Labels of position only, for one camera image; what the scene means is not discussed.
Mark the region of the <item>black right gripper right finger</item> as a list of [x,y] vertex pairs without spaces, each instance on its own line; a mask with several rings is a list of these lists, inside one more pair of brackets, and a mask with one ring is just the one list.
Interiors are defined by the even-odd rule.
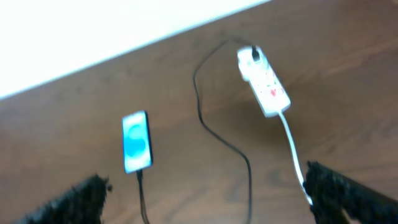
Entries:
[[307,162],[304,188],[316,224],[396,224],[397,200],[321,165]]

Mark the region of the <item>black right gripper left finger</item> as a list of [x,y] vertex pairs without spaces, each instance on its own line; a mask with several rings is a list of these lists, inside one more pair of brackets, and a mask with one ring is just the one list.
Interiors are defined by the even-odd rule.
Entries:
[[108,192],[108,178],[95,174],[74,185],[63,195],[48,201],[15,221],[17,224],[100,224]]

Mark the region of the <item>blue Galaxy smartphone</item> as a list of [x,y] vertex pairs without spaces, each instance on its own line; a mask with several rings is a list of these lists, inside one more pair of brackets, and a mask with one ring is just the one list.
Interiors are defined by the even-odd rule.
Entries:
[[136,111],[122,119],[123,161],[127,174],[146,169],[153,165],[148,114]]

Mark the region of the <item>white power strip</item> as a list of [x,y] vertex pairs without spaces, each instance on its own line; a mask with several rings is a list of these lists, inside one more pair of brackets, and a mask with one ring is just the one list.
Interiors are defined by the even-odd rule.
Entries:
[[248,82],[265,117],[274,117],[290,107],[291,100],[259,46],[237,51],[238,67]]

